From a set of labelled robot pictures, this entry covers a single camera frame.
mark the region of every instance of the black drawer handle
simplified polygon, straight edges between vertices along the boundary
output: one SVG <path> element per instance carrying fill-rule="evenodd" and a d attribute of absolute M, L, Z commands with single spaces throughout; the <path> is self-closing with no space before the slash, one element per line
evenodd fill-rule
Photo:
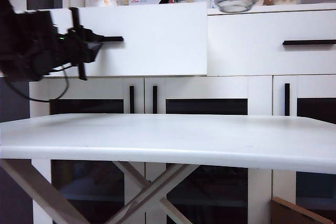
<path fill-rule="evenodd" d="M 332 45 L 336 44 L 336 39 L 313 39 L 313 40 L 285 40 L 284 46 L 292 45 Z"/>
<path fill-rule="evenodd" d="M 121 36 L 110 36 L 110 37 L 104 37 L 102 39 L 102 42 L 119 42 L 119 41 L 124 41 L 124 38 Z"/>

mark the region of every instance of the table top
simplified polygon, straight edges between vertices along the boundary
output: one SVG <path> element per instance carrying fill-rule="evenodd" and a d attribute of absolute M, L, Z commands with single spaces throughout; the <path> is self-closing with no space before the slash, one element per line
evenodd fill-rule
<path fill-rule="evenodd" d="M 336 125 L 296 116 L 61 114 L 0 123 L 0 158 L 336 174 Z"/>

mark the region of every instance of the white drawer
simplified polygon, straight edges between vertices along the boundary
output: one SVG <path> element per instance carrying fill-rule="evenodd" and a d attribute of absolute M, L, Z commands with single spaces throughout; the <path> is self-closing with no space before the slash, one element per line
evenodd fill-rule
<path fill-rule="evenodd" d="M 80 23 L 85 28 L 124 38 L 124 42 L 105 43 L 96 61 L 86 64 L 87 75 L 206 75 L 206 11 L 205 3 L 81 8 Z M 71 20 L 69 10 L 52 14 L 61 31 L 71 26 L 65 22 Z M 67 72 L 78 75 L 77 68 Z"/>
<path fill-rule="evenodd" d="M 208 16 L 208 75 L 336 73 L 336 10 Z"/>

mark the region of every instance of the cable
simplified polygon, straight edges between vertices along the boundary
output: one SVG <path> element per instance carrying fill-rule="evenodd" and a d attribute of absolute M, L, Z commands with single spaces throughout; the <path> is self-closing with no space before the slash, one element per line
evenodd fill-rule
<path fill-rule="evenodd" d="M 57 70 L 57 69 L 51 69 L 50 73 L 61 72 L 61 71 L 64 71 L 64 70 L 66 70 L 68 68 L 72 68 L 72 67 L 75 67 L 75 66 L 69 66 L 69 67 L 66 67 L 66 68 L 59 69 L 59 70 Z"/>
<path fill-rule="evenodd" d="M 63 73 L 64 73 L 64 78 L 65 78 L 65 82 L 66 82 L 66 88 L 64 89 L 64 91 L 62 92 L 61 95 L 59 95 L 57 98 L 55 98 L 54 100 L 58 100 L 60 99 L 61 97 L 63 97 L 63 95 L 65 95 L 65 93 L 68 91 L 69 89 L 69 86 L 70 86 L 70 83 L 69 83 L 69 78 L 67 76 L 67 73 L 65 72 L 65 68 L 62 66 L 62 70 L 63 70 Z M 45 102 L 45 103 L 50 103 L 50 100 L 40 100 L 40 99 L 34 99 L 34 98 L 31 98 L 25 94 L 23 94 L 21 91 L 19 91 L 18 89 L 16 89 L 16 87 L 14 87 L 10 81 L 7 80 L 7 77 L 4 78 L 6 84 L 16 93 L 18 94 L 19 96 L 25 98 L 25 99 L 29 99 L 31 101 L 34 101 L 34 102 Z"/>

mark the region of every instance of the crossed table legs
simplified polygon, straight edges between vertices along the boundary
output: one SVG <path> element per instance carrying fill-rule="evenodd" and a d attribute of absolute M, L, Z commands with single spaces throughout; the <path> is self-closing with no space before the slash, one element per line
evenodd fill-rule
<path fill-rule="evenodd" d="M 192 173 L 198 165 L 171 165 L 152 183 L 128 162 L 114 162 L 142 189 L 106 224 L 122 224 L 138 212 L 146 212 L 159 202 L 167 215 L 177 224 L 191 224 L 165 195 Z M 89 224 L 89 222 L 25 159 L 2 159 L 2 168 L 35 200 L 57 224 Z"/>

